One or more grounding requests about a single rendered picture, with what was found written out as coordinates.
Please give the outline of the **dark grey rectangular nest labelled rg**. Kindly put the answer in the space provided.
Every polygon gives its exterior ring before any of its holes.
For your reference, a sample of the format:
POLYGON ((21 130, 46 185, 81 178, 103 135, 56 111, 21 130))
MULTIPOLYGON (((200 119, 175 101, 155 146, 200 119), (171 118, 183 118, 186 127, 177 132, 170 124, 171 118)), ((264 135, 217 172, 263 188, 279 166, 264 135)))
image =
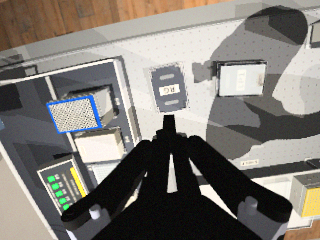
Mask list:
POLYGON ((158 115, 189 109, 182 62, 148 72, 158 115))

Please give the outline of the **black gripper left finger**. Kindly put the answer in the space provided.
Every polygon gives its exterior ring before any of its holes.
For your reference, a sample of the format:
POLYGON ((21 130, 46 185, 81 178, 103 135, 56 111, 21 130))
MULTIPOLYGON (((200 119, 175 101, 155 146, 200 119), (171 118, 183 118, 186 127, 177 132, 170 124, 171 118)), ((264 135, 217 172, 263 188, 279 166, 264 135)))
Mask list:
POLYGON ((63 211, 61 221, 71 240, 91 240, 122 212, 141 181, 127 231, 130 240, 154 240, 170 155, 169 115, 164 115, 163 128, 152 141, 140 141, 92 192, 63 211))

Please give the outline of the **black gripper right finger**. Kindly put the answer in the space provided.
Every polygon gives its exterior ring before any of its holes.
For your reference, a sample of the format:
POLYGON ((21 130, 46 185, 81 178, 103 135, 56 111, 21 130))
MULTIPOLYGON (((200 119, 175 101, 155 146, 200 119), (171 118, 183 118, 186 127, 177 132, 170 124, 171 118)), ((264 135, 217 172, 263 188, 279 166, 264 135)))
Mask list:
POLYGON ((176 132, 174 114, 169 137, 187 240, 212 238, 212 220, 190 160, 237 220, 262 240, 284 240, 293 210, 288 199, 252 181, 200 136, 176 132))

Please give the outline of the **grey base plate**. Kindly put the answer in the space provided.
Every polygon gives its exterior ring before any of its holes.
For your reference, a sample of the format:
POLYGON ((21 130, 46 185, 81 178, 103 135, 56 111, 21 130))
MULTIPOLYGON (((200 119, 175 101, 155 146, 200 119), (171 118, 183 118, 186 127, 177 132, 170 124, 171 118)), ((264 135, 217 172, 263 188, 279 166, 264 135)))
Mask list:
POLYGON ((320 165, 320 48, 305 49, 320 8, 143 36, 0 68, 0 81, 121 61, 139 141, 174 114, 249 178, 320 165), (268 61, 263 96, 215 98, 217 63, 268 61), (158 115, 148 69, 181 63, 189 109, 158 115), (241 162, 259 159, 258 164, 241 162))

